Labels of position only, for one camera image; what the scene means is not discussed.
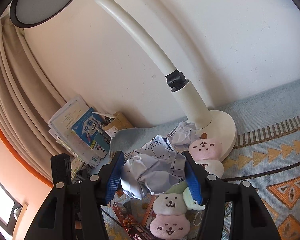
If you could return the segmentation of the pink white plush dango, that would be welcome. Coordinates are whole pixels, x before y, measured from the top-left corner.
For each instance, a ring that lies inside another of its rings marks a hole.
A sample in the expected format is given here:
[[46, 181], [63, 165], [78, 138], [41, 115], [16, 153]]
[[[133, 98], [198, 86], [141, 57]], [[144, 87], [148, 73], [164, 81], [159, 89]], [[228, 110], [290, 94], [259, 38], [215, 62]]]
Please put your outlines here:
[[188, 151], [196, 164], [205, 168], [209, 174], [222, 178], [222, 143], [218, 138], [208, 138], [207, 133], [202, 133], [200, 139], [190, 144]]

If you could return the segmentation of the large paper ball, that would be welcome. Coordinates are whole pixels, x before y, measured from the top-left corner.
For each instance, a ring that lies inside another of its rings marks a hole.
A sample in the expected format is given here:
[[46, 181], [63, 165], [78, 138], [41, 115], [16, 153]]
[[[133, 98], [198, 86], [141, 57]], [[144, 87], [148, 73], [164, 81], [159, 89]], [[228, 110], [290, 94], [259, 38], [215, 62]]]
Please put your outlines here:
[[185, 180], [186, 158], [157, 135], [142, 148], [125, 153], [121, 186], [130, 198], [161, 194]]

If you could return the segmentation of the red anime card box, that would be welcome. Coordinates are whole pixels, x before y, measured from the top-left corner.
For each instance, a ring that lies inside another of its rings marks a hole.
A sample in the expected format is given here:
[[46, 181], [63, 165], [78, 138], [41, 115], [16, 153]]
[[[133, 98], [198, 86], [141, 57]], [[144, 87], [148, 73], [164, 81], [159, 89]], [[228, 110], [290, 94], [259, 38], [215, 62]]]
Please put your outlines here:
[[153, 211], [155, 199], [156, 197], [152, 197], [149, 203], [147, 203], [147, 209], [145, 209], [145, 214], [141, 222], [138, 222], [123, 204], [115, 202], [112, 205], [112, 210], [129, 234], [130, 239], [159, 239], [150, 232], [150, 224], [156, 218], [156, 214]]

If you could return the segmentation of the three colour plush dango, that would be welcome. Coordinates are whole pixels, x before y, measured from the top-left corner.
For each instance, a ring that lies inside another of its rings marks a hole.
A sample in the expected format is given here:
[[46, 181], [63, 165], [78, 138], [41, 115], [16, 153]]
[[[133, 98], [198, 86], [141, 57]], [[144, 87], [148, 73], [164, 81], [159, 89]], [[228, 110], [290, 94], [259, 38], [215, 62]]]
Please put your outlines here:
[[149, 229], [159, 239], [185, 239], [191, 228], [186, 218], [187, 211], [196, 211], [195, 219], [201, 221], [200, 215], [205, 210], [192, 198], [185, 181], [171, 187], [167, 192], [159, 194], [153, 206], [155, 218]]

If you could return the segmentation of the small paper ball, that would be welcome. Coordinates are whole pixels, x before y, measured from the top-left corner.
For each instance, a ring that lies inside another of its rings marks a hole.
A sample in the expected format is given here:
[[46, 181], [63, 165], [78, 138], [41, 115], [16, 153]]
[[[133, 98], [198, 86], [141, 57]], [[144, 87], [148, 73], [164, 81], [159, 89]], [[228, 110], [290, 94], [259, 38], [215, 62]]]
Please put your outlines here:
[[183, 153], [189, 149], [189, 146], [200, 136], [196, 133], [197, 129], [194, 123], [182, 121], [167, 136], [168, 144], [176, 152]]

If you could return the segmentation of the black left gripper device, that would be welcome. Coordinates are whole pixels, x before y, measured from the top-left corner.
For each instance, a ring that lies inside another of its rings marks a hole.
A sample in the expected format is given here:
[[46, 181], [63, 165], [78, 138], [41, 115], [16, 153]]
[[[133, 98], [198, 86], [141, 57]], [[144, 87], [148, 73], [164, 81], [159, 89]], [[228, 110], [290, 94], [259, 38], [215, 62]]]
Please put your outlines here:
[[62, 153], [51, 157], [50, 161], [53, 185], [56, 186], [59, 182], [65, 185], [72, 184], [70, 156]]

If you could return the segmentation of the brown cardboard box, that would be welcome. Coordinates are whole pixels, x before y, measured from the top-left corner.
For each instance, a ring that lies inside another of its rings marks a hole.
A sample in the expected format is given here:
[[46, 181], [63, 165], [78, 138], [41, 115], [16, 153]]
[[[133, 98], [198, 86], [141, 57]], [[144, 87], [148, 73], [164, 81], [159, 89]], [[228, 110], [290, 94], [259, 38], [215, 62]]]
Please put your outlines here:
[[121, 112], [114, 113], [113, 120], [106, 126], [103, 126], [103, 130], [111, 138], [113, 138], [118, 131], [130, 128], [134, 128], [134, 126]]

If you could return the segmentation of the stack of books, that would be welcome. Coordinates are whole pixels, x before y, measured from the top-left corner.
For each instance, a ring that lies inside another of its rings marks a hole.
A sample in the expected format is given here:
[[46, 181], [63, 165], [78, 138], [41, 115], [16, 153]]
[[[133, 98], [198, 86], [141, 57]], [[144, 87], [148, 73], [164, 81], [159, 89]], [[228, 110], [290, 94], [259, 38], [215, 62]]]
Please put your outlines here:
[[60, 108], [48, 121], [49, 132], [68, 152], [97, 167], [110, 151], [110, 137], [103, 130], [104, 118], [88, 107], [80, 95]]

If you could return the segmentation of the light blue patterned mat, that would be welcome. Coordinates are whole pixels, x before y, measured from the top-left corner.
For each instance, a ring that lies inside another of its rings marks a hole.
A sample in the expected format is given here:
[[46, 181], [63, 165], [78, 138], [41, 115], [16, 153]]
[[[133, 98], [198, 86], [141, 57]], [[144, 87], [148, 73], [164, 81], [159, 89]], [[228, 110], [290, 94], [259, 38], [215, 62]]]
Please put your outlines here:
[[[268, 209], [281, 239], [300, 239], [300, 80], [222, 107], [237, 127], [234, 149], [223, 161], [223, 179], [251, 182]], [[166, 136], [185, 118], [152, 128], [119, 133], [112, 148], [141, 148], [156, 135]], [[110, 239], [130, 239], [113, 213], [113, 202], [125, 203], [141, 222], [154, 197], [132, 200], [124, 193], [102, 207]]]

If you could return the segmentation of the beige curtain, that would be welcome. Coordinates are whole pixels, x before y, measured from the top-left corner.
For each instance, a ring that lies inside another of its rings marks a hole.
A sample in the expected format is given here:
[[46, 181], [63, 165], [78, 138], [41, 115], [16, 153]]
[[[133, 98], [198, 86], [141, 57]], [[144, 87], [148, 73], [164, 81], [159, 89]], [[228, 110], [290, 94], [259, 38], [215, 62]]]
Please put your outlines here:
[[21, 163], [52, 182], [50, 159], [64, 152], [49, 133], [50, 118], [65, 100], [48, 80], [9, 16], [0, 19], [0, 131]]

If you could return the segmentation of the white desk lamp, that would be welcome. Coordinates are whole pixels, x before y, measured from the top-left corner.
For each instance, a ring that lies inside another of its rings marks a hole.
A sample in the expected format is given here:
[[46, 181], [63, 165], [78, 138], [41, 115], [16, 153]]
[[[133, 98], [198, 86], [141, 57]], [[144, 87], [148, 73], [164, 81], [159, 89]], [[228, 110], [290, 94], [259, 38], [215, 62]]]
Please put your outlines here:
[[[194, 122], [199, 134], [220, 140], [220, 161], [234, 148], [237, 130], [233, 118], [218, 110], [208, 110], [192, 82], [177, 70], [151, 35], [114, 0], [93, 0], [105, 10], [139, 44], [166, 77], [171, 93], [186, 114]], [[32, 28], [55, 17], [72, 0], [11, 0], [10, 18], [19, 28]]]

